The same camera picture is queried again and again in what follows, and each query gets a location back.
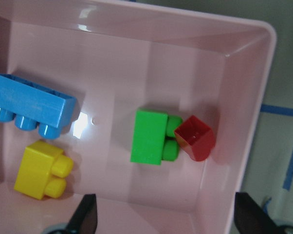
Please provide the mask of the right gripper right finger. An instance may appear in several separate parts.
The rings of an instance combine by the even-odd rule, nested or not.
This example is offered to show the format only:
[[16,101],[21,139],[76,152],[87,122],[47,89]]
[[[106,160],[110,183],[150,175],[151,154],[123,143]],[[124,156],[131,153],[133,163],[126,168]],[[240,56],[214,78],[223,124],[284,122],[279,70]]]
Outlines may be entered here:
[[248,193],[236,192],[234,224],[240,234],[276,234],[277,225]]

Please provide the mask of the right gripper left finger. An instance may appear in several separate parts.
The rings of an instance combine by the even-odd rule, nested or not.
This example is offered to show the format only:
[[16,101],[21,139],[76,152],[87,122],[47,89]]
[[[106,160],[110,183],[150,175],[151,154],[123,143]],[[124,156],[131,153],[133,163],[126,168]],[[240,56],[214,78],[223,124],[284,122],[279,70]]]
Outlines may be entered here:
[[94,234],[97,229],[98,214],[96,194],[84,195],[66,226],[69,234]]

